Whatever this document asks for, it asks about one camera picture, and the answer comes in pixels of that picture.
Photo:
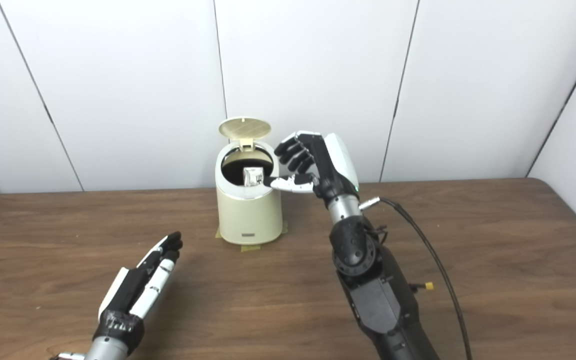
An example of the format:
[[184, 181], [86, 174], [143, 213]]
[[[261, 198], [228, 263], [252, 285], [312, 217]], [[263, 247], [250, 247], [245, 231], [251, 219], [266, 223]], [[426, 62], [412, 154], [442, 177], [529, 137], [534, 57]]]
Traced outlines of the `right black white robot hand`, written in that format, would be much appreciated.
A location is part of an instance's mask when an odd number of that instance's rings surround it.
[[297, 194], [314, 194], [326, 206], [336, 198], [359, 199], [359, 181], [343, 141], [336, 134], [299, 130], [283, 139], [274, 150], [290, 175], [268, 176], [263, 185]]

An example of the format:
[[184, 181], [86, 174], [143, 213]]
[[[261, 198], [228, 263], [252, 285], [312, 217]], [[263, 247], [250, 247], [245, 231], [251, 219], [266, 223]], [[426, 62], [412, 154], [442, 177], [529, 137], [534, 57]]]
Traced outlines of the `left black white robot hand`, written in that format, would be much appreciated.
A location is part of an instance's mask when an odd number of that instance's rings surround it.
[[180, 231], [163, 237], [134, 268], [121, 268], [98, 310], [86, 360], [126, 360], [146, 334], [146, 316], [162, 294], [183, 248]]

